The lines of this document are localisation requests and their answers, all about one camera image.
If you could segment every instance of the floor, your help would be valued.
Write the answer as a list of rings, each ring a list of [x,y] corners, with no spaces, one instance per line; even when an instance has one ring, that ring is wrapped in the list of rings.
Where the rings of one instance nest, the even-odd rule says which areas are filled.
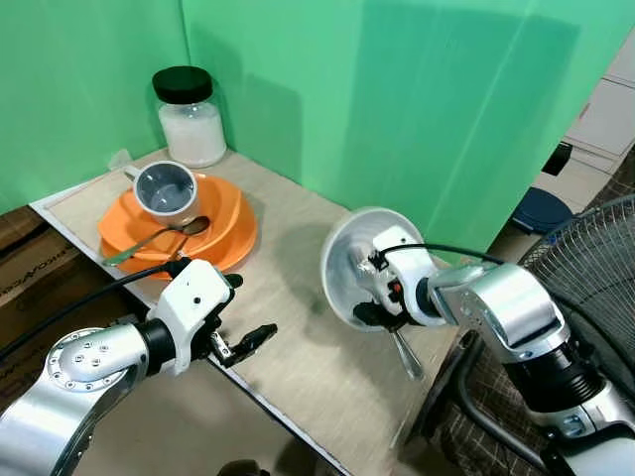
[[[576,160],[569,160],[557,176],[540,172],[533,186],[546,190],[562,200],[573,213],[582,212],[609,183],[611,176]],[[541,238],[526,234],[511,224],[500,231],[489,253],[511,263],[517,263]]]
[[[208,364],[144,382],[98,425],[75,476],[215,476],[235,459],[255,459],[274,476],[312,476],[312,451],[271,420]],[[459,476],[423,441],[393,476]]]

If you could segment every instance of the beige table surface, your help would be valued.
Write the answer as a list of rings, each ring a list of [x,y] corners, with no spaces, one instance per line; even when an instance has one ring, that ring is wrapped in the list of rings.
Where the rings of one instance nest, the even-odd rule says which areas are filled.
[[[158,151],[135,164],[167,158]],[[260,324],[279,327],[256,356],[220,370],[341,472],[391,474],[456,328],[404,330],[426,371],[422,382],[408,380],[390,336],[347,326],[323,295],[321,245],[345,208],[236,153],[198,172],[237,184],[260,225],[254,250],[233,270],[244,285],[223,311],[222,329],[234,342]],[[32,206],[98,262],[97,223],[129,186],[115,171]],[[130,291],[152,303],[164,285],[146,279]]]

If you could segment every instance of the fan grille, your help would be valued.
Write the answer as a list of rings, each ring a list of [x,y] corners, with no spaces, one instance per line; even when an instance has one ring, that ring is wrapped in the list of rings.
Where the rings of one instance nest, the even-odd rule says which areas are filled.
[[[552,231],[520,265],[545,287],[580,305],[635,364],[635,194]],[[570,319],[614,374],[635,389],[632,376],[597,332],[575,313]]]

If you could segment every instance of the metal spoon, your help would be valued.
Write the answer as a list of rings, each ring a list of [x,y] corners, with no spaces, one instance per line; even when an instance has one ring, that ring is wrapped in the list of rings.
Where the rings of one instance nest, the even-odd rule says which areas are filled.
[[[181,253],[181,250],[183,250],[183,247],[186,246],[186,242],[190,239],[189,235],[186,235],[183,237],[183,240],[181,240],[181,243],[179,243],[179,246],[177,248],[175,248],[175,251],[172,253],[172,255],[170,255],[170,258],[168,258],[168,261],[175,261],[179,254]]]
[[[101,264],[103,266],[117,266],[117,265],[120,265],[121,263],[126,261],[128,258],[130,258],[132,255],[134,255],[139,250],[139,248],[141,248],[142,246],[147,245],[152,240],[157,238],[162,233],[165,233],[166,231],[180,231],[184,235],[192,236],[192,235],[195,235],[197,233],[200,233],[200,232],[206,230],[207,227],[209,226],[209,223],[210,223],[209,222],[209,218],[207,218],[206,216],[198,216],[197,218],[195,218],[193,221],[191,221],[190,223],[188,223],[186,225],[170,225],[170,226],[168,226],[166,228],[163,228],[163,229],[153,233],[152,235],[150,235],[145,240],[141,240],[139,243],[137,243],[136,245],[128,248],[127,250],[122,251],[121,253],[119,253],[119,254],[117,254],[115,256],[111,256],[110,258],[107,258],[107,259],[103,260],[101,262]]]
[[[393,336],[393,341],[399,351],[401,363],[404,364],[404,368],[410,380],[423,380],[424,368],[421,366],[421,362],[419,362],[413,349],[410,348],[410,345],[408,345],[408,342],[404,339],[404,336],[401,335],[401,332],[398,330],[391,332],[390,335]]]

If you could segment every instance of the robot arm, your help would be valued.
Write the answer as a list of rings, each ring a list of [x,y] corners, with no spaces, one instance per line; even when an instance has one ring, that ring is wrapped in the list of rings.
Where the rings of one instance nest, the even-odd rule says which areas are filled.
[[[523,396],[532,422],[556,443],[567,468],[559,474],[634,475],[635,416],[611,382],[578,355],[569,326],[538,280],[512,264],[437,269],[425,249],[403,246],[413,243],[393,226],[375,237],[374,250],[357,265],[373,268],[372,294],[383,307],[372,324],[476,330]],[[615,428],[619,434],[607,436]],[[612,454],[610,462],[598,459],[599,448]]]
[[[233,297],[223,275],[194,260],[162,292],[146,321],[60,339],[37,382],[0,416],[0,474],[70,474],[96,423],[146,377],[179,375],[191,360],[210,353],[226,367],[253,354],[276,325],[229,346],[215,330]]]

